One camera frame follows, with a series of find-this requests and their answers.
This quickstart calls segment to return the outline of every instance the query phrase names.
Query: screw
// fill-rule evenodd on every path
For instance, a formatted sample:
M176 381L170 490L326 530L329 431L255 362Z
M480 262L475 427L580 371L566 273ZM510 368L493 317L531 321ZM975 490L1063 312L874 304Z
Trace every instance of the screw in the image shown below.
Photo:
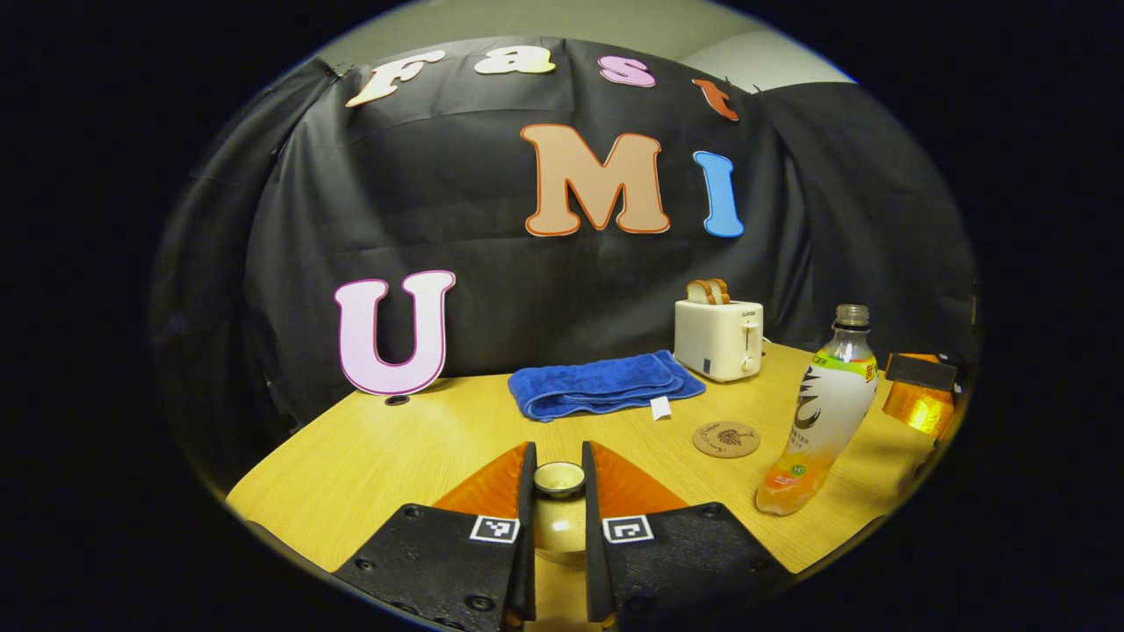
M488 612L496 607L496 602L484 597L483 595L470 595L468 599L464 599L465 605L472 610L478 610L480 612Z

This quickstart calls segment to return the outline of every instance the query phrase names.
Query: folded towel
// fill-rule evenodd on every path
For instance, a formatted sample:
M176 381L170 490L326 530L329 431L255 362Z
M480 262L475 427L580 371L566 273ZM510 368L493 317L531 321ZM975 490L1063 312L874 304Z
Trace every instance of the folded towel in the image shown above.
M660 396L685 399L706 390L667 350L575 367L519 369L507 386L519 410L540 422L578 410L600 415L647 406Z

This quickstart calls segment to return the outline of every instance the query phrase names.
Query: letter m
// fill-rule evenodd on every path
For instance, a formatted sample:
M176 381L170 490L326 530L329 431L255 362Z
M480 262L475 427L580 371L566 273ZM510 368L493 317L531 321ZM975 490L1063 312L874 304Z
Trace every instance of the letter m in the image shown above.
M622 231L663 233L671 226L660 205L655 138L622 134L601 164L570 126L528 125L519 136L535 146L538 161L538 209L527 218L528 233L554 237L578 232L581 218L570 211L571 190L598 231L608 225L622 192L624 209L617 216Z

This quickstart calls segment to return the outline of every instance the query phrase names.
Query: white toaster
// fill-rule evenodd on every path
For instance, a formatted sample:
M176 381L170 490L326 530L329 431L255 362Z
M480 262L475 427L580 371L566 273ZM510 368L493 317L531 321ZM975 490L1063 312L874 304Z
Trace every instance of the white toaster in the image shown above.
M761 371L764 334L760 303L676 301L676 360L711 380L728 382Z

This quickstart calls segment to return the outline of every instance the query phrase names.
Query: round coaster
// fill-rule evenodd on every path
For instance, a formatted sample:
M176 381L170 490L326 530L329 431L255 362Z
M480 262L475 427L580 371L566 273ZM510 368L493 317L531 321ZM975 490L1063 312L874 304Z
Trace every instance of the round coaster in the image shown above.
M737 422L714 422L695 431L695 448L719 459L736 459L761 445L758 431Z

